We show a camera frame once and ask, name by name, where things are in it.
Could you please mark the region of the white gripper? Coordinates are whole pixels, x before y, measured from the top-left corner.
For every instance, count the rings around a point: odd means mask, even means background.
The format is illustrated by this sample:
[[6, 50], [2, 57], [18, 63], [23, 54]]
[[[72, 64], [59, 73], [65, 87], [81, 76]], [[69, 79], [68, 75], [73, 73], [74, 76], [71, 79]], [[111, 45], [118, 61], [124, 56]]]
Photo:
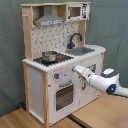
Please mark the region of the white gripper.
[[94, 75], [94, 73], [89, 68], [85, 68], [80, 65], [75, 66], [74, 71], [87, 82], [89, 82], [91, 77]]

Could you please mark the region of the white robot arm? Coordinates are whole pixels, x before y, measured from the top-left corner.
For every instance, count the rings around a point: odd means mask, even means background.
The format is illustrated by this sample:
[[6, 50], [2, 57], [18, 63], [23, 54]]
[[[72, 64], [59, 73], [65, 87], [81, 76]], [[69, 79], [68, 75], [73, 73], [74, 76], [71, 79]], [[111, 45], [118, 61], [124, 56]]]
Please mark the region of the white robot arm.
[[120, 86], [119, 74], [108, 68], [100, 75], [92, 72], [89, 68], [77, 65], [75, 72], [86, 81], [91, 87], [107, 93], [109, 95], [122, 96], [128, 98], [128, 88]]

